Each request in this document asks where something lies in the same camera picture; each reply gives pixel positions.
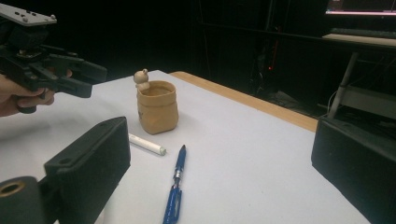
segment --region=human hand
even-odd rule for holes
[[[67,76],[72,76],[71,70],[67,71]],[[41,99],[39,95],[43,92],[45,93],[45,97]],[[39,88],[37,91],[29,91],[0,74],[0,117],[19,113],[18,107],[52,105],[54,94],[54,91],[49,91],[45,88]]]

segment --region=wooden figurine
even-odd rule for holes
[[[134,74],[134,83],[136,83],[136,87],[139,91],[149,89],[149,75],[146,68]]]

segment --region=black device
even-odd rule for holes
[[[396,16],[396,1],[329,0],[326,14],[348,16]]]
[[[0,183],[2,224],[92,224],[130,167],[125,117],[98,123],[44,164],[40,181]]]
[[[357,124],[321,118],[312,165],[372,223],[396,223],[396,140]]]
[[[75,52],[44,45],[49,35],[46,26],[57,22],[55,16],[5,4],[0,4],[0,16],[0,73],[14,82],[30,91],[47,88],[89,98],[92,84],[68,77],[67,69],[96,83],[106,81],[103,66],[86,62]],[[34,113],[35,107],[20,111]]]

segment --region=cable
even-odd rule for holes
[[[201,0],[198,1],[199,5],[199,13],[200,13],[200,22],[204,23],[204,14],[202,12],[202,5],[201,5]],[[209,74],[210,79],[212,79],[212,74],[211,74],[211,69],[210,69],[210,63],[209,63],[209,54],[208,54],[208,49],[207,49],[207,37],[206,37],[206,31],[203,29],[204,32],[204,46],[205,46],[205,56],[206,56],[206,66],[207,66],[207,72]]]
[[[385,72],[387,72],[387,70],[390,68],[390,66],[396,61],[396,58],[393,58],[393,60],[384,68],[384,71],[382,72],[381,75],[376,76],[376,79],[372,82],[372,84],[370,85],[370,87],[368,87],[367,89],[371,89],[374,84],[385,74]]]
[[[285,15],[285,20],[283,22],[283,27],[286,30],[286,24],[288,23],[288,16],[289,16],[289,12],[290,12],[290,4],[291,4],[291,0],[288,1],[288,6],[286,9],[286,15]]]
[[[353,85],[353,84],[356,84],[356,83],[360,82],[362,79],[364,79],[365,77],[371,75],[371,74],[375,71],[375,69],[381,64],[381,62],[384,61],[384,59],[385,59],[385,57],[382,56],[382,58],[375,64],[374,68],[373,68],[370,72],[368,72],[368,73],[366,73],[364,76],[359,77],[358,79],[356,79],[356,80],[350,82],[350,83],[348,84],[348,86],[351,86],[351,85]]]
[[[330,113],[330,102],[332,101],[332,98],[334,97],[334,95],[335,95],[337,92],[338,92],[338,90],[335,91],[335,92],[330,96],[329,102],[327,103],[327,114],[325,114],[325,115],[328,115],[328,114]]]

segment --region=wooden table edge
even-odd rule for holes
[[[315,132],[318,125],[318,120],[309,118],[303,114],[297,113],[295,111],[289,110],[287,108],[281,107],[279,105],[274,105],[264,100],[255,98],[253,96],[247,95],[240,91],[230,89],[220,84],[214,83],[212,81],[203,79],[201,77],[194,76],[192,74],[176,71],[170,73],[171,76],[177,77],[181,80],[187,81],[190,84],[201,87],[205,90],[212,91],[216,94],[222,95],[229,99],[232,99],[243,105],[247,105],[256,108],[264,113],[275,116],[279,119],[283,119],[287,122],[295,124],[299,127],[307,129],[308,131]]]

